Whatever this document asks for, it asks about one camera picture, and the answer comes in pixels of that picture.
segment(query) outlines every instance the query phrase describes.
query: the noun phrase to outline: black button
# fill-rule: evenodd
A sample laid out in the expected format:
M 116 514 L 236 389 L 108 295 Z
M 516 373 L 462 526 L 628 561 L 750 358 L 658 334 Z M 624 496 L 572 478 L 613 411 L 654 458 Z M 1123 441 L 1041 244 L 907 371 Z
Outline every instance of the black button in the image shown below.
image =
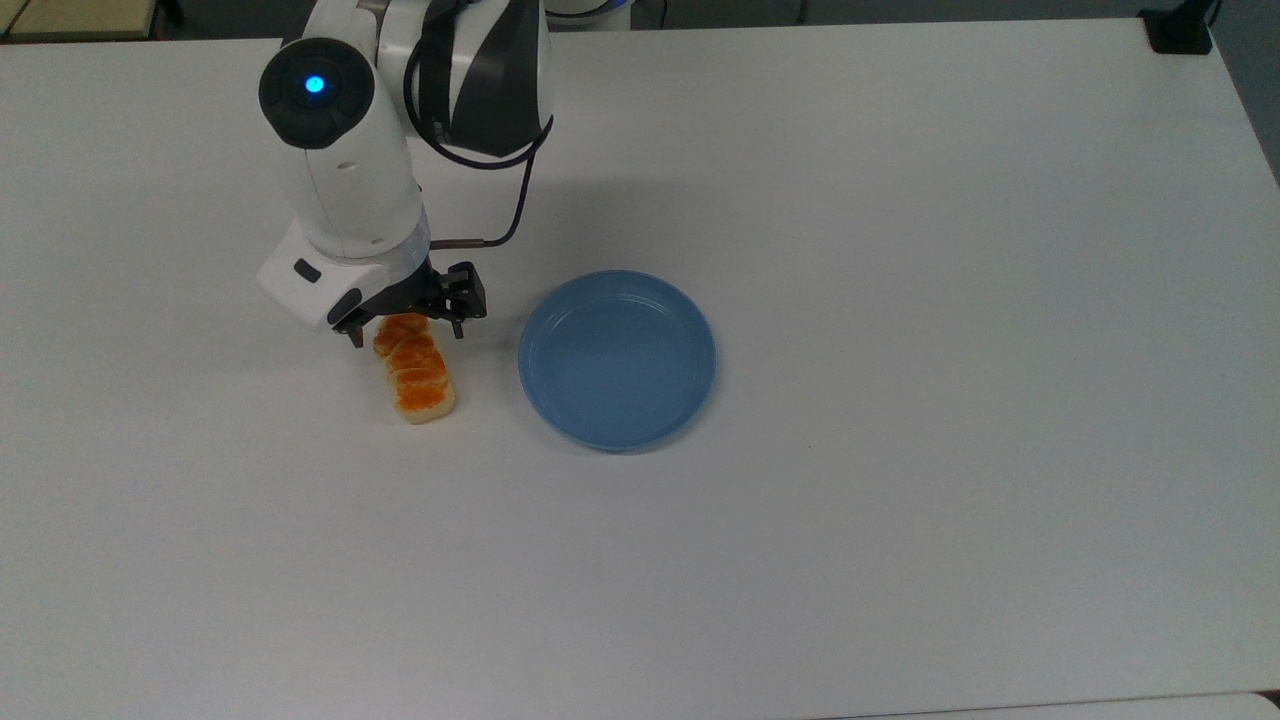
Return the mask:
M 342 94 L 342 70 L 325 58 L 303 58 L 285 73 L 284 87 L 298 108 L 324 108 Z
M 266 69 L 262 70 L 262 81 L 257 85 L 257 99 L 264 108 L 275 105 L 284 99 L 280 91 L 280 83 L 284 82 L 284 73 L 289 69 L 293 61 L 284 55 L 276 55 L 271 60 Z
M 302 145 L 325 146 L 325 141 L 338 132 L 329 113 L 308 113 L 300 110 L 285 110 L 275 118 L 275 127 L 288 140 L 294 140 Z
M 342 300 L 339 300 L 333 309 L 329 310 L 329 324 L 337 325 L 338 322 L 349 315 L 352 310 L 360 307 L 361 299 L 362 296 L 360 295 L 358 287 L 348 290 L 347 295 L 343 295 Z
M 372 100 L 372 83 L 347 83 L 344 92 L 338 97 L 338 111 L 351 119 L 362 118 Z
M 320 270 L 315 269 L 311 263 L 307 263 L 302 258 L 298 258 L 298 261 L 293 264 L 293 272 L 302 275 L 302 279 L 308 283 L 315 283 L 320 279 Z

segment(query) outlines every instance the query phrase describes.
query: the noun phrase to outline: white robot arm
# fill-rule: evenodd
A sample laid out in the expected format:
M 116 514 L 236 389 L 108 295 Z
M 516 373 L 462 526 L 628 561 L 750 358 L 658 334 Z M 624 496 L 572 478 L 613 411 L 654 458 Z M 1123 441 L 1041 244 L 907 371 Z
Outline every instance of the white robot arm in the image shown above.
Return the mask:
M 463 320 L 486 314 L 484 286 L 470 263 L 431 268 L 406 133 L 468 167 L 524 163 L 518 222 L 552 126 L 548 50 L 541 0 L 319 0 L 259 83 L 297 211 L 259 283 L 306 324 L 357 346 L 365 323 L 393 313 L 447 319 L 462 337 Z

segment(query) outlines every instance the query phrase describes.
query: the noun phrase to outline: floor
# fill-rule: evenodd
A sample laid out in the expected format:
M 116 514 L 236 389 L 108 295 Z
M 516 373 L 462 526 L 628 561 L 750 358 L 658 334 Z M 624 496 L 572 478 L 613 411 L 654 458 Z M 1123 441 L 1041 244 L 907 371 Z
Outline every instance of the floor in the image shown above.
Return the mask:
M 632 27 L 716 28 L 791 24 L 800 0 L 636 0 Z M 1213 35 L 1254 132 L 1280 181 L 1280 3 L 1222 0 Z M 182 0 L 174 40 L 279 37 L 305 0 Z M 810 24 L 1134 17 L 1178 0 L 810 0 Z

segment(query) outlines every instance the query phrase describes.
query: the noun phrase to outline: orange topping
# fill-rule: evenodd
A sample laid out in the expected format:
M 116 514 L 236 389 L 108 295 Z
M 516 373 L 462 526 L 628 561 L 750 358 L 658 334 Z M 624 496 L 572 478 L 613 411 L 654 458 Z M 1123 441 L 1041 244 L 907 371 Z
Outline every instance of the orange topping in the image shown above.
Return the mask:
M 421 413 L 428 407 L 435 407 L 444 402 L 444 386 L 396 383 L 396 406 L 402 413 Z
M 417 313 L 388 315 L 374 336 L 374 352 L 379 357 L 387 357 L 404 340 L 430 333 L 431 322 Z
M 387 363 L 388 373 L 408 368 L 425 368 L 444 374 L 444 359 L 440 357 L 440 351 L 435 348 L 435 341 L 428 336 L 401 341 L 384 361 Z

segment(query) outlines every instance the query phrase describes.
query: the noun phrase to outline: food item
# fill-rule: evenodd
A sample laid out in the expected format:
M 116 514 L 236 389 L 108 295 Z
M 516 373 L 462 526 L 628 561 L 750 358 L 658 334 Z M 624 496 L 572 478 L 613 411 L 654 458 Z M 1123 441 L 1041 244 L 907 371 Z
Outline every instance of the food item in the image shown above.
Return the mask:
M 433 368 L 442 375 L 445 373 L 444 359 L 440 357 L 440 351 L 435 348 L 435 341 L 431 340 L 431 336 L 402 340 L 396 346 L 396 350 L 392 350 L 387 357 L 383 357 L 383 364 L 387 365 L 388 373 L 408 368 Z
M 401 341 L 424 334 L 431 337 L 431 322 L 425 315 L 417 313 L 388 315 L 374 336 L 374 352 L 385 360 Z
M 388 315 L 374 337 L 374 352 L 383 359 L 392 405 L 402 418 L 416 425 L 453 410 L 453 383 L 426 318 Z
M 422 368 L 399 370 L 390 377 L 396 411 L 415 425 L 428 423 L 453 410 L 457 397 L 448 377 Z

